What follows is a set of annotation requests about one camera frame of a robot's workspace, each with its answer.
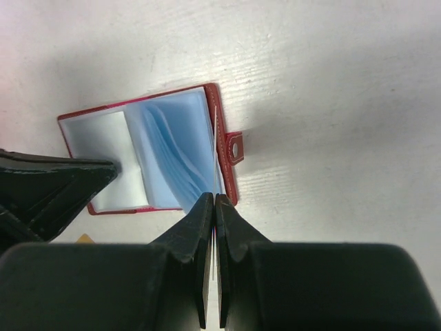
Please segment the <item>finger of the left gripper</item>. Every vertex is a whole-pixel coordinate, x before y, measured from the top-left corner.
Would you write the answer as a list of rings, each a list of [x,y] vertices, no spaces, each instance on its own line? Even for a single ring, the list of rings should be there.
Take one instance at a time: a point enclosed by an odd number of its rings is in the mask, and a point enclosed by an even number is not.
[[[59,236],[117,176],[111,161],[1,151],[1,251]]]

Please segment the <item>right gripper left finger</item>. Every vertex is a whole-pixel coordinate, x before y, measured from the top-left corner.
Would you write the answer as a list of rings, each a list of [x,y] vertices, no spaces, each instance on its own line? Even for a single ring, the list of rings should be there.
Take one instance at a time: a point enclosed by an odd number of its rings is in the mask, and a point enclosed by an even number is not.
[[[212,194],[149,244],[23,243],[1,256],[2,330],[202,330]]]

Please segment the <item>gold card with logo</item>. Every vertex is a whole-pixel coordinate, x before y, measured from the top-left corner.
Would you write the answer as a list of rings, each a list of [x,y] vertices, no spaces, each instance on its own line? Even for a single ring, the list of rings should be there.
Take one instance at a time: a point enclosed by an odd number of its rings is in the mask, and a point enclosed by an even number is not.
[[[213,161],[214,161],[214,187],[213,187],[213,198],[216,198],[216,193],[217,193],[217,106],[214,106],[214,151],[213,151]],[[215,225],[213,225],[212,228],[212,281],[215,281],[216,278],[216,230],[215,230]]]

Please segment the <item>red leather card holder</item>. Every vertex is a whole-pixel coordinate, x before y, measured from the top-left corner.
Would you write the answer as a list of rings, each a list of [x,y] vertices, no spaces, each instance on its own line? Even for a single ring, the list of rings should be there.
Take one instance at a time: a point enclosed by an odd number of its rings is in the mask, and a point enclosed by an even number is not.
[[[216,83],[59,116],[71,157],[111,161],[117,169],[116,178],[88,204],[88,212],[188,212],[202,193],[212,193],[214,106],[217,194],[237,203],[234,167],[244,159],[243,135],[227,130]]]

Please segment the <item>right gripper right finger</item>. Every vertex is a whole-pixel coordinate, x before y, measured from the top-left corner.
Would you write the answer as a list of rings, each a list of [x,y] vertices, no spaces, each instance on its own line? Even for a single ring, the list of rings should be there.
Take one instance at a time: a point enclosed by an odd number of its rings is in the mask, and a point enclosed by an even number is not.
[[[216,197],[220,326],[225,330],[439,330],[409,253],[381,243],[281,243]]]

